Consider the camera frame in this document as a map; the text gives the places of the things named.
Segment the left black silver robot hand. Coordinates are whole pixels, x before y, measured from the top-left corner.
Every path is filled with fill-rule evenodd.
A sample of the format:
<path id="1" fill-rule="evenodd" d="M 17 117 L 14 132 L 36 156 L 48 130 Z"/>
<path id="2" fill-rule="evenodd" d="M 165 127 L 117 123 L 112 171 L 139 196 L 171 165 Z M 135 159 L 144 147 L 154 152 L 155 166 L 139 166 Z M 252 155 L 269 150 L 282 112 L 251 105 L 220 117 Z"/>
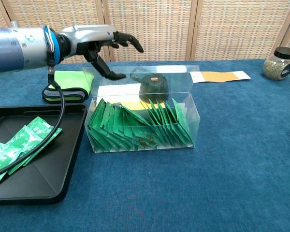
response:
<path id="1" fill-rule="evenodd" d="M 133 45 L 142 53 L 144 50 L 139 41 L 132 35 L 119 32 L 112 25 L 78 25 L 63 29 L 59 33 L 60 60 L 72 56 L 84 56 L 87 62 L 98 71 L 98 73 L 109 79 L 119 80 L 126 76 L 111 71 L 99 52 L 102 46 L 127 47 Z"/>

